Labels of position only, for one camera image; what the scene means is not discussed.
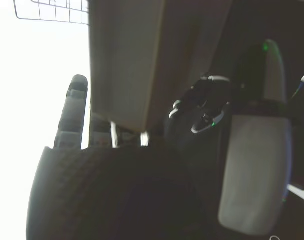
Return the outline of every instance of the wire basket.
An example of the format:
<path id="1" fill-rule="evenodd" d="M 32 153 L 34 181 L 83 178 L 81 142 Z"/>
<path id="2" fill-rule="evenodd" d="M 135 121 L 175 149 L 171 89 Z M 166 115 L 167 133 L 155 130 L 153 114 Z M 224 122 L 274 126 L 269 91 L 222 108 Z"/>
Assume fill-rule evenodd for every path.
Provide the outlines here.
<path id="1" fill-rule="evenodd" d="M 13 0 L 18 19 L 88 25 L 88 0 Z"/>

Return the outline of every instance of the cardboard box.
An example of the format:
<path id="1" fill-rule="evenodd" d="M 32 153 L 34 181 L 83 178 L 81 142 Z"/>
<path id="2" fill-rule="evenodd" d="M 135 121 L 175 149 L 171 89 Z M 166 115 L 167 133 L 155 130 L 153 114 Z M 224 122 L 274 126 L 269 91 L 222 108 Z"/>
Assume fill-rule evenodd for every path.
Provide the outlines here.
<path id="1" fill-rule="evenodd" d="M 89 1 L 91 112 L 143 132 L 211 64 L 231 0 Z"/>

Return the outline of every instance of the green led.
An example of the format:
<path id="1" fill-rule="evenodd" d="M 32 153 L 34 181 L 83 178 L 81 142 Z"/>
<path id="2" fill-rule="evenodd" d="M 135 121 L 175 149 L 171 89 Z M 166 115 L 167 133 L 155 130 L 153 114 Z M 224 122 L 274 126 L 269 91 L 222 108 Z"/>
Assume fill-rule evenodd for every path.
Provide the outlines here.
<path id="1" fill-rule="evenodd" d="M 264 52 L 267 52 L 267 50 L 268 50 L 268 45 L 267 45 L 267 43 L 265 42 L 265 43 L 263 43 L 263 51 L 264 51 Z"/>

